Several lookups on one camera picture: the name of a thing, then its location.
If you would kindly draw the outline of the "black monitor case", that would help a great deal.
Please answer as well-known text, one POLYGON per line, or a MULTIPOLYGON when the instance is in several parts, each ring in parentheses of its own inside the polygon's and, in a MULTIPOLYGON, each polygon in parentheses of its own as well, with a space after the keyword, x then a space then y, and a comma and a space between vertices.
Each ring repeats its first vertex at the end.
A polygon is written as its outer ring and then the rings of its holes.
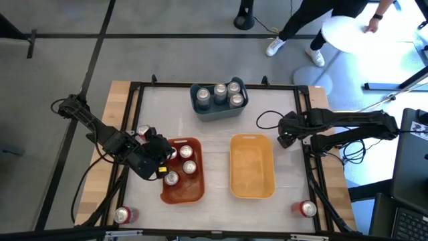
POLYGON ((428 215, 428 123, 423 110, 405 108, 401 120, 391 195, 428 215))

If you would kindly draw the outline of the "yellow plastic bin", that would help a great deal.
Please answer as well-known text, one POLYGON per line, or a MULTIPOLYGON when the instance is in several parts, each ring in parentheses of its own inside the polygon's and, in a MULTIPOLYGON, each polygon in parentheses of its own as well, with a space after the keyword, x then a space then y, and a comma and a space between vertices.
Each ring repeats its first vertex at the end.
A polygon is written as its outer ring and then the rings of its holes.
POLYGON ((238 134, 230 141, 230 189, 235 197, 267 199, 276 190, 271 140, 261 134, 238 134))

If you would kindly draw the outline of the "black desk leg stand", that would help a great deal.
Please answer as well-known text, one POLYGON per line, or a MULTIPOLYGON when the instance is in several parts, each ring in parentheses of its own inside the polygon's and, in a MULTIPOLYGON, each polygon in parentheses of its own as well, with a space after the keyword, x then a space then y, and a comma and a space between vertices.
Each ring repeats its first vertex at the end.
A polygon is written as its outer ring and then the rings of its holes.
POLYGON ((425 66, 400 84, 368 82, 364 83, 362 88, 364 90, 376 91, 416 90, 419 92, 428 92, 428 82, 421 84, 421 81, 426 78, 428 78, 428 66, 425 66))

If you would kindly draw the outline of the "orange plastic bin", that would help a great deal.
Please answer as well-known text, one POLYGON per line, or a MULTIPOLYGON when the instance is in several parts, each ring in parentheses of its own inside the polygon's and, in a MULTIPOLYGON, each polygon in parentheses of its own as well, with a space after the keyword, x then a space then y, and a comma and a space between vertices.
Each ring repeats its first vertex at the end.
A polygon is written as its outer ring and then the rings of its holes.
POLYGON ((203 171, 203 156, 200 142, 195 138, 169 139, 172 147, 178 151, 176 160, 167 161, 167 170, 175 171, 179 174, 179 182, 174 186, 169 186, 164 182, 160 198, 166 204, 184 204, 200 200, 205 193, 205 180, 203 171), (183 145, 190 145, 193 148, 193 155, 190 159, 181 159, 179 149, 183 145), (187 175, 183 172, 183 163, 192 160, 197 164, 197 172, 194 175, 187 175))

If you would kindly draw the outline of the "person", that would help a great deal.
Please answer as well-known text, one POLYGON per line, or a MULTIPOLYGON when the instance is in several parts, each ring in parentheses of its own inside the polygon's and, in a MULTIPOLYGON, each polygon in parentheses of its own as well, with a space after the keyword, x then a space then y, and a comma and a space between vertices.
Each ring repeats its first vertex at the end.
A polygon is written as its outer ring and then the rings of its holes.
MULTIPOLYGON (((374 14, 384 15, 395 0, 379 0, 379 5, 374 14)), ((358 17, 369 0, 302 0, 298 10, 289 18, 284 28, 277 37, 285 42, 297 34, 306 24, 332 11, 331 16, 358 17)), ((322 30, 312 40, 309 48, 321 50, 326 40, 322 36, 322 30)))

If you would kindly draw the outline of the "black floor stand base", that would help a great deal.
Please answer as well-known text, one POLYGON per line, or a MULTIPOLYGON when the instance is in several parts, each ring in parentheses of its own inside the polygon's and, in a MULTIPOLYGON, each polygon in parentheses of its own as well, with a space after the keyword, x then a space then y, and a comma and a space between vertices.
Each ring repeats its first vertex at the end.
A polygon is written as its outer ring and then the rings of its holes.
POLYGON ((233 25, 240 30, 249 30, 255 24, 253 16, 254 0, 241 0, 233 25))

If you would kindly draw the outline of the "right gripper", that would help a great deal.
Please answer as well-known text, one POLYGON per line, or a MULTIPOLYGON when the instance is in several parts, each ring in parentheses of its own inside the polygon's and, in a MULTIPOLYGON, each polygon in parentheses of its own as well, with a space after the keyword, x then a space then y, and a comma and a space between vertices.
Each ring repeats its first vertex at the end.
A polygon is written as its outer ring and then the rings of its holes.
POLYGON ((297 138, 302 138, 303 130, 300 125, 300 116, 291 111, 282 117, 278 122, 278 143, 287 149, 294 144, 297 138))

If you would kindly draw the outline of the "black floor strip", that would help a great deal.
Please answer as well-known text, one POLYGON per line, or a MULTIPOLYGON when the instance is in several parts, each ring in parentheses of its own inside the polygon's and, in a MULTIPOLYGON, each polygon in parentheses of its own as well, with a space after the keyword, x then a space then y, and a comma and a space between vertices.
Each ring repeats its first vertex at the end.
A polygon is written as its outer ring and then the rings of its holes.
MULTIPOLYGON (((110 23, 115 4, 116 4, 116 0, 109 1, 109 5, 102 23, 100 33, 96 35, 96 44, 94 46, 94 51, 92 52, 90 63, 86 71, 85 78, 79 93, 79 95, 82 96, 83 98, 85 98, 88 93, 90 82, 94 73, 94 69, 96 67, 96 63, 98 61, 98 57, 100 55, 100 50, 102 48, 104 36, 106 35, 108 24, 110 23)), ((49 218, 49 213, 51 211, 51 207, 54 202, 54 199, 60 184, 60 179, 64 171, 64 167, 66 165, 66 161, 68 158, 68 154, 70 152, 71 144, 74 138, 74 134, 76 132, 77 125, 78 123, 76 120, 73 120, 73 121, 71 120, 67 125, 64 137, 61 141, 61 145, 58 150, 58 154, 56 156, 56 162, 53 169, 53 173, 52 173, 49 185, 47 187, 47 191, 46 191, 43 203, 41 205, 41 209, 40 209, 37 221, 35 223, 35 227, 34 227, 35 231, 43 231, 45 229, 47 219, 49 218)))
POLYGON ((23 34, 25 40, 36 39, 95 39, 95 53, 99 53, 105 39, 270 39, 273 33, 31 33, 23 34))

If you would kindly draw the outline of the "black metal table frame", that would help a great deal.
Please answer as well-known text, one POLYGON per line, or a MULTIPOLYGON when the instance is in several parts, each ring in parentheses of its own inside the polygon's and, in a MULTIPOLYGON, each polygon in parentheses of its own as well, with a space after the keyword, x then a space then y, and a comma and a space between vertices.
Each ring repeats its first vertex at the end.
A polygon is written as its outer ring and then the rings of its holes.
MULTIPOLYGON (((173 90, 190 90, 190 82, 130 82, 113 81, 111 83, 106 106, 102 120, 108 125, 114 127, 129 127, 132 118, 134 121, 137 116, 137 108, 143 103, 144 91, 149 88, 173 88, 173 90)), ((312 108, 328 108, 328 100, 325 88, 321 86, 295 86, 267 84, 263 81, 261 84, 247 84, 248 90, 296 90, 298 93, 298 108, 307 110, 312 108)), ((352 211, 350 196, 346 184, 345 174, 342 164, 337 157, 338 149, 333 149, 330 154, 320 158, 312 159, 312 164, 319 165, 319 173, 314 173, 318 182, 325 186, 325 194, 330 203, 334 206, 340 217, 348 226, 356 229, 356 222, 352 211)), ((117 179, 118 172, 122 169, 116 166, 102 164, 93 168, 88 176, 88 180, 83 187, 82 198, 76 214, 75 224, 81 224, 90 216, 90 212, 99 206, 102 198, 108 191, 111 184, 110 178, 117 179)))

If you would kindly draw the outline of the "black laptop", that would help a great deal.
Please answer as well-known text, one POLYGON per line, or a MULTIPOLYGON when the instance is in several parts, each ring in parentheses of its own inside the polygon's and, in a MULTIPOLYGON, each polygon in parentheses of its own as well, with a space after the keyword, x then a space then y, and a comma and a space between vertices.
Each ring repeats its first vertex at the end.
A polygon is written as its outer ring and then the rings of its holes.
POLYGON ((393 198, 377 193, 369 234, 397 240, 428 241, 428 216, 407 209, 393 198))

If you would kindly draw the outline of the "person's white shoe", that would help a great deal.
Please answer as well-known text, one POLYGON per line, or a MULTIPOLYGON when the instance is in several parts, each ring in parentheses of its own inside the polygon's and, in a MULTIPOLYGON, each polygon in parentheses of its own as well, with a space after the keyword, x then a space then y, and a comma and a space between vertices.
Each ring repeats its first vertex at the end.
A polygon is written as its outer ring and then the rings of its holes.
POLYGON ((275 38, 270 45, 267 47, 265 54, 268 57, 274 56, 277 51, 285 44, 284 40, 281 40, 279 37, 275 38))
POLYGON ((308 48, 306 53, 317 67, 324 67, 325 61, 320 50, 312 50, 311 48, 308 48))

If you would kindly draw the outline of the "black front crossbar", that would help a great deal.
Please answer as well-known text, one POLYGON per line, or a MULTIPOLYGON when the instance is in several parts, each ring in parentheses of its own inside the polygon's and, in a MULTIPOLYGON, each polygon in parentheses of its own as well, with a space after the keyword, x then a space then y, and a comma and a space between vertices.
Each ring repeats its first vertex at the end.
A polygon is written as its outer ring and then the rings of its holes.
POLYGON ((0 241, 85 241, 105 238, 107 231, 116 230, 142 230, 141 236, 182 236, 209 238, 222 240, 225 238, 267 238, 267 239, 290 239, 291 234, 327 236, 330 241, 372 241, 370 236, 363 236, 356 233, 338 232, 236 232, 236 231, 206 231, 206 230, 161 230, 161 229, 133 229, 119 228, 115 226, 85 227, 76 226, 74 228, 64 228, 57 230, 28 231, 0 234, 0 241))

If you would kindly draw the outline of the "person's hand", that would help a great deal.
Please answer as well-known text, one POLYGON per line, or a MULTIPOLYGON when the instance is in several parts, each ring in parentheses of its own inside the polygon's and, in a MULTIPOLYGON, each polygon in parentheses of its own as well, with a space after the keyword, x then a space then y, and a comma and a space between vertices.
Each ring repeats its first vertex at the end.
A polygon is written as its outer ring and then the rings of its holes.
POLYGON ((364 32, 365 33, 368 33, 368 32, 375 33, 379 28, 379 21, 380 21, 379 19, 372 18, 369 21, 368 25, 365 27, 364 32))

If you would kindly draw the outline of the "white round stool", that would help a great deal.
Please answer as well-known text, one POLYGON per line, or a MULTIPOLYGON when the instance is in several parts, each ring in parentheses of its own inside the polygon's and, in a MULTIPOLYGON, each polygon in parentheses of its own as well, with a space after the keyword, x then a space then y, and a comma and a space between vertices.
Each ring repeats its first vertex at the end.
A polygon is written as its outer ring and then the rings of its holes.
POLYGON ((325 67, 302 66, 294 71, 293 84, 297 86, 323 87, 328 96, 334 83, 329 69, 343 53, 367 55, 373 53, 381 39, 373 32, 365 32, 366 25, 355 18, 334 16, 322 24, 322 36, 337 52, 325 67))

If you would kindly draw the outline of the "thin silver rod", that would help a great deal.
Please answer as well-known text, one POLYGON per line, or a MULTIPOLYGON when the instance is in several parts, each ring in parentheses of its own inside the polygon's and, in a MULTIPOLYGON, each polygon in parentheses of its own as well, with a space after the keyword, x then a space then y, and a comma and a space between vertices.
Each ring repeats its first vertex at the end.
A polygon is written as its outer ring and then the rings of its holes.
POLYGON ((399 90, 399 91, 391 91, 390 94, 386 95, 382 100, 368 106, 368 107, 364 107, 360 110, 357 110, 357 112, 364 112, 364 111, 368 111, 370 109, 373 109, 375 107, 378 107, 386 102, 390 102, 390 101, 394 101, 397 99, 398 96, 402 95, 402 94, 406 94, 408 92, 412 92, 412 91, 416 91, 416 90, 399 90))

